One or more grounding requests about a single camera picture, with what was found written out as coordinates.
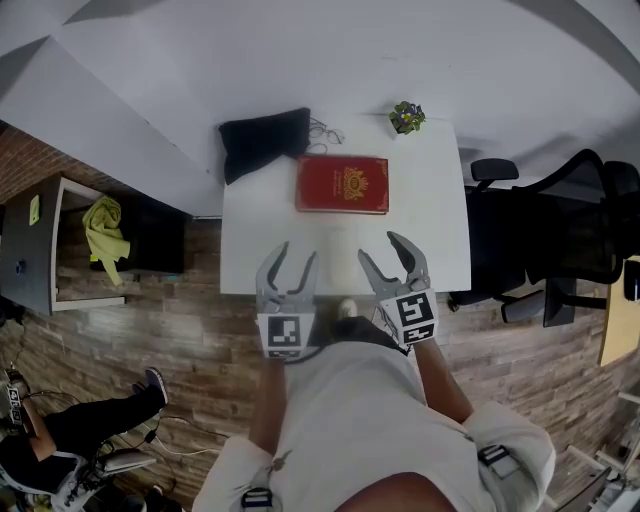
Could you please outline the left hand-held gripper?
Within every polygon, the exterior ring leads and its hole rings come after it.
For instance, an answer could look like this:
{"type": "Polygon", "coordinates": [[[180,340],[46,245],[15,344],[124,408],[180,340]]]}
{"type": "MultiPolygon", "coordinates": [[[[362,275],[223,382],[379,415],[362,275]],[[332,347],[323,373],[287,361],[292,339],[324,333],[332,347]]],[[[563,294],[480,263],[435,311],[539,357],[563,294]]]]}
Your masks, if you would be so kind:
{"type": "Polygon", "coordinates": [[[295,360],[311,353],[310,339],[316,317],[313,296],[319,258],[314,251],[306,261],[299,284],[279,296],[275,279],[287,255],[289,242],[277,246],[262,262],[255,276],[257,317],[263,355],[269,359],[295,360]]]}

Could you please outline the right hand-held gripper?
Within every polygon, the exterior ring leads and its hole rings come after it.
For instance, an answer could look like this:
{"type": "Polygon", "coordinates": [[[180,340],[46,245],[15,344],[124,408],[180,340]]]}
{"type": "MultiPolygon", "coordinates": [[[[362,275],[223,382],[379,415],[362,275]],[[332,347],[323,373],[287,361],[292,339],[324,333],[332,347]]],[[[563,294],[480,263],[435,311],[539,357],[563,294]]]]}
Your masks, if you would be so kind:
{"type": "Polygon", "coordinates": [[[387,278],[370,255],[358,250],[359,263],[379,301],[383,319],[401,349],[433,340],[438,327],[435,291],[430,288],[428,264],[423,252],[399,233],[388,231],[387,237],[406,271],[405,284],[387,278]]]}

